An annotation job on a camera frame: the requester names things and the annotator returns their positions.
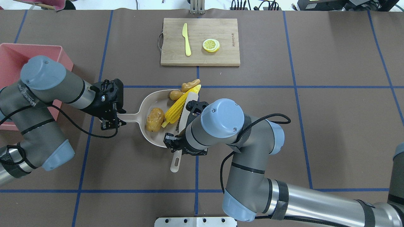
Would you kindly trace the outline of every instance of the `table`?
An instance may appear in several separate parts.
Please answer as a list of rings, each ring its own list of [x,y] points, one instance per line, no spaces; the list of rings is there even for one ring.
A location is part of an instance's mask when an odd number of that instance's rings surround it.
[[[200,78],[200,100],[235,100],[261,117],[284,113],[285,145],[266,177],[368,202],[385,202],[392,157],[403,142],[404,14],[379,12],[239,12],[211,9],[201,18],[237,18],[240,67],[163,67],[157,37],[165,17],[189,10],[0,11],[0,42],[61,45],[73,72],[89,82],[120,78],[124,108],[136,113],[151,92]],[[84,129],[99,122],[63,104]],[[153,226],[157,217],[221,216],[225,145],[204,157],[172,154],[148,143],[135,124],[114,139],[89,138],[58,119],[76,156],[39,168],[0,189],[9,226]],[[18,132],[1,131],[14,144]],[[224,182],[229,171],[224,169]],[[302,226],[257,220],[239,226]]]

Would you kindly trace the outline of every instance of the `blue tape line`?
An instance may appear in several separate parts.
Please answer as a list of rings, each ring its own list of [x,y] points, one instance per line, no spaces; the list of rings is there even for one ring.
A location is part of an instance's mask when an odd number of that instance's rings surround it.
[[[78,193],[72,189],[0,189],[0,193]]]
[[[322,192],[349,192],[349,191],[389,191],[388,188],[326,188],[314,189]]]
[[[109,24],[108,24],[108,31],[107,31],[107,37],[105,39],[105,45],[104,45],[104,53],[102,55],[102,61],[101,61],[101,69],[100,69],[100,75],[98,77],[98,81],[101,81],[102,78],[102,72],[104,70],[104,62],[105,62],[105,55],[107,54],[107,47],[108,47],[108,40],[109,40],[109,32],[111,31],[111,24],[112,24],[112,15],[114,14],[114,11],[111,10],[111,14],[109,16]]]
[[[81,193],[195,193],[194,189],[118,189],[118,190],[81,190]]]
[[[292,60],[292,51],[290,50],[290,42],[289,42],[289,34],[288,34],[288,25],[286,23],[286,15],[285,11],[283,11],[283,21],[285,25],[285,34],[286,34],[286,42],[288,44],[288,52],[289,52],[289,61],[290,61],[290,69],[292,70],[292,78],[293,78],[293,85],[295,87],[295,97],[296,97],[296,104],[297,104],[297,113],[299,114],[299,123],[300,123],[300,132],[302,135],[302,142],[303,142],[303,150],[304,156],[306,160],[306,169],[307,169],[307,177],[309,180],[309,187],[313,188],[313,183],[311,181],[311,171],[310,171],[310,164],[309,164],[309,156],[307,154],[307,146],[306,146],[306,138],[304,136],[304,128],[303,128],[303,121],[302,121],[302,114],[300,111],[300,102],[299,102],[299,95],[297,93],[297,84],[296,84],[296,77],[295,77],[295,69],[293,67],[293,60]]]
[[[200,189],[198,193],[223,193],[221,189]]]
[[[199,156],[195,157],[195,204],[194,204],[194,212],[195,216],[198,215],[198,207],[199,207]]]
[[[344,85],[344,86],[328,86],[328,85],[313,85],[313,86],[304,86],[304,85],[297,85],[297,88],[390,88],[390,86],[350,86],[350,85]]]
[[[124,85],[124,88],[181,88],[174,85]]]
[[[27,13],[28,13],[28,10],[25,10],[25,13],[24,13],[24,16],[23,16],[23,20],[21,21],[21,24],[20,24],[20,28],[18,29],[17,35],[15,36],[14,43],[17,43],[17,41],[18,41],[18,37],[20,36],[21,29],[23,28],[23,25],[24,25],[24,22],[25,22],[25,18],[26,18],[26,16],[27,16]]]
[[[372,32],[373,32],[373,38],[375,39],[377,51],[379,52],[380,59],[381,59],[381,62],[383,64],[384,72],[386,73],[387,80],[389,81],[390,89],[391,89],[391,92],[393,94],[394,101],[396,102],[396,106],[397,106],[397,110],[398,110],[398,113],[399,113],[400,118],[401,118],[401,122],[402,122],[402,124],[404,126],[404,117],[403,117],[403,114],[401,112],[400,105],[398,104],[397,96],[396,96],[396,93],[394,92],[394,87],[393,87],[393,84],[392,84],[391,79],[390,79],[389,71],[387,70],[387,66],[386,66],[386,63],[384,61],[383,54],[381,53],[381,50],[380,50],[379,42],[377,41],[376,32],[375,32],[375,28],[373,26],[373,21],[372,21],[372,16],[370,15],[370,11],[368,11],[368,17],[369,17],[370,27],[372,28]]]
[[[195,212],[195,216],[198,216],[198,200],[199,200],[199,194],[198,192],[195,193],[195,203],[194,203],[194,212]]]
[[[329,86],[329,85],[202,85],[202,88],[370,88],[370,89],[390,89],[390,86]],[[404,88],[404,86],[393,86],[394,88]],[[124,85],[124,88],[181,88],[175,85]]]
[[[265,85],[202,85],[202,88],[294,88],[294,86],[265,86]]]
[[[109,15],[108,31],[107,31],[107,36],[105,38],[104,53],[103,53],[103,56],[102,56],[101,67],[100,67],[100,75],[98,77],[98,82],[100,82],[101,78],[102,78],[102,72],[103,72],[103,69],[104,69],[105,56],[107,54],[109,32],[111,31],[111,24],[112,24],[112,16],[113,15],[114,15],[114,11],[111,10],[111,14]],[[93,131],[93,124],[94,124],[94,117],[91,117],[91,123],[90,123],[90,129],[89,129],[90,133]],[[78,211],[78,205],[80,203],[80,194],[81,194],[81,189],[82,189],[82,186],[83,186],[84,172],[86,170],[86,163],[87,163],[88,149],[90,147],[90,140],[91,140],[91,136],[88,135],[86,150],[84,152],[83,165],[82,165],[82,168],[81,168],[80,182],[79,182],[79,186],[78,186],[79,192],[77,193],[76,205],[74,206],[74,215],[73,215],[72,227],[75,227],[75,225],[76,225],[77,211]]]
[[[76,219],[77,219],[77,211],[78,211],[78,204],[80,201],[80,192],[77,193],[77,197],[76,197],[76,204],[74,206],[74,213],[73,213],[73,221],[72,221],[72,227],[76,226]]]
[[[91,117],[90,129],[88,130],[88,132],[90,132],[90,133],[93,131],[93,124],[94,124],[94,117]],[[79,185],[78,185],[78,193],[77,193],[76,205],[74,206],[72,227],[75,227],[75,225],[76,225],[78,205],[79,205],[79,202],[80,202],[80,192],[81,192],[81,188],[83,186],[84,171],[86,170],[86,163],[87,163],[88,149],[90,147],[90,140],[91,140],[91,136],[88,135],[86,150],[84,152],[83,165],[81,167],[80,182],[79,182]]]

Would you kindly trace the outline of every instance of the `metal bracket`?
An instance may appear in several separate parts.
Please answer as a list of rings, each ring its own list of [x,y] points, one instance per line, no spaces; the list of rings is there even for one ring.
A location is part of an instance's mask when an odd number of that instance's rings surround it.
[[[205,14],[205,0],[191,0],[191,14]]]
[[[158,218],[154,227],[237,227],[231,217]]]

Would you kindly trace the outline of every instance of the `wooden cutting board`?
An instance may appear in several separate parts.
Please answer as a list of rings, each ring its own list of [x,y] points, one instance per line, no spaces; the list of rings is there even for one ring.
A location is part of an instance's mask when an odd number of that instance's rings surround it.
[[[185,55],[184,23],[188,24],[191,56]],[[240,66],[237,19],[164,18],[161,65]],[[203,49],[206,39],[220,43],[217,52]]]

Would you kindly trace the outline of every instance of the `black cable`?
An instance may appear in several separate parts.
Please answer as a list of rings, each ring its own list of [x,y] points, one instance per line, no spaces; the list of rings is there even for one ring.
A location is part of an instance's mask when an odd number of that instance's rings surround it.
[[[341,11],[341,10],[343,10],[344,8],[342,8],[342,9],[335,9],[333,6],[330,6],[330,4],[327,2],[326,3],[326,5],[328,6],[328,7],[330,7],[330,8],[332,8],[332,10],[335,10],[335,11]]]
[[[231,152],[229,155],[227,155],[223,161],[222,164],[220,165],[220,186],[222,187],[222,192],[223,194],[225,193],[225,188],[223,187],[223,166],[225,165],[225,162],[235,154],[235,152]]]
[[[274,7],[275,0],[272,2],[272,4],[268,7],[268,10],[272,10],[272,7]]]
[[[272,4],[273,4],[273,6],[271,5],[271,9],[268,9],[268,10],[274,10],[274,11],[279,10],[279,4],[277,2],[275,2],[275,0]]]
[[[78,126],[63,110],[61,110],[59,107],[51,104],[50,107],[53,107],[57,110],[59,110],[76,128],[78,128],[80,131],[86,133],[87,135],[90,135],[92,137],[97,137],[97,138],[103,138],[103,139],[109,139],[112,138],[114,136],[116,136],[118,134],[118,115],[115,112],[115,133],[111,136],[100,136],[100,135],[96,135],[96,134],[92,134],[90,132],[85,131],[84,129],[82,129],[80,126]]]
[[[20,111],[23,111],[23,110],[25,110],[25,109],[29,109],[29,108],[31,108],[31,107],[32,107],[31,105],[28,105],[28,106],[25,106],[25,107],[23,107],[23,108],[19,108],[18,110],[15,110],[15,111],[11,112],[9,115],[7,115],[4,119],[2,119],[2,120],[0,121],[0,125],[2,125],[4,122],[6,122],[7,119],[11,118],[11,116],[13,116],[14,114],[16,114],[16,113],[18,113],[18,112],[20,112]]]
[[[261,6],[262,6],[262,4],[263,4],[264,2],[268,2],[268,8],[271,6],[271,2],[272,2],[272,1],[263,0],[263,1],[261,2],[261,4],[259,5],[258,10],[261,8]]]
[[[255,219],[271,219],[271,218],[272,218],[272,215],[255,217]],[[314,218],[308,218],[308,217],[286,216],[284,219],[291,220],[291,221],[309,222],[309,223],[320,224],[320,225],[328,225],[328,226],[334,226],[334,227],[349,227],[347,225],[342,225],[342,224],[331,222],[331,221],[325,221],[325,220],[321,220],[321,219],[314,219]]]
[[[273,123],[276,123],[276,124],[289,124],[289,123],[291,123],[290,118],[289,118],[288,116],[282,114],[282,113],[269,114],[269,115],[266,115],[265,117],[261,117],[260,119],[254,121],[253,123],[249,124],[249,125],[248,125],[243,131],[241,131],[241,133],[237,136],[236,141],[239,141],[240,138],[241,138],[241,136],[242,136],[246,131],[250,130],[254,125],[256,125],[257,123],[259,123],[260,121],[263,121],[263,120],[265,120],[265,119],[267,119],[267,118],[271,118],[271,117],[275,117],[275,116],[283,117],[283,118],[285,118],[287,121],[286,121],[286,122],[271,121],[271,122],[273,122]],[[225,193],[225,188],[223,187],[223,166],[225,165],[225,162],[226,162],[231,156],[233,156],[234,154],[235,154],[235,152],[233,151],[233,152],[231,152],[229,155],[227,155],[227,156],[223,159],[222,164],[220,165],[220,186],[222,187],[222,192],[223,192],[223,194]]]
[[[27,159],[27,153],[25,152],[24,148],[22,148],[21,146],[18,146],[18,145],[7,145],[7,150],[9,150],[9,149],[17,149],[21,155],[21,160],[18,162],[8,162],[6,160],[0,159],[0,163],[5,164],[5,165],[10,165],[10,166],[15,166],[15,165],[19,165],[19,164],[25,162],[25,160]]]
[[[399,6],[399,5],[395,5],[397,8],[399,8],[399,9],[401,9],[401,11],[403,11],[404,12],[404,9],[403,8],[401,8],[401,6]]]
[[[263,120],[265,120],[267,118],[271,118],[271,117],[275,117],[275,116],[283,117],[287,121],[286,122],[270,121],[270,122],[273,122],[275,124],[289,124],[289,123],[291,123],[291,120],[290,120],[290,118],[288,116],[286,116],[286,115],[284,115],[282,113],[272,113],[272,114],[266,115],[265,117],[261,117],[260,119],[254,121],[253,123],[248,125],[245,129],[243,129],[243,131],[241,131],[241,133],[238,134],[236,141],[239,141],[241,136],[243,136],[244,133],[246,133],[248,130],[250,130],[250,128],[252,128],[254,125],[258,124],[260,121],[263,121]]]
[[[23,111],[23,110],[25,110],[25,109],[29,109],[29,108],[31,108],[31,107],[32,107],[32,106],[29,105],[29,106],[25,106],[25,107],[19,108],[18,110],[15,110],[15,111],[11,112],[9,115],[5,116],[4,119],[2,119],[2,120],[0,121],[0,125],[2,125],[4,122],[6,122],[6,120],[9,119],[9,118],[11,118],[14,114],[16,114],[16,113],[18,113],[18,112],[20,112],[20,111]],[[25,162],[25,160],[27,159],[27,154],[25,153],[25,150],[24,150],[21,146],[17,146],[17,145],[7,145],[7,149],[17,149],[17,150],[20,152],[20,154],[21,154],[21,160],[18,161],[18,162],[8,162],[8,161],[6,161],[6,160],[0,159],[0,163],[6,164],[6,165],[19,165],[19,164]]]

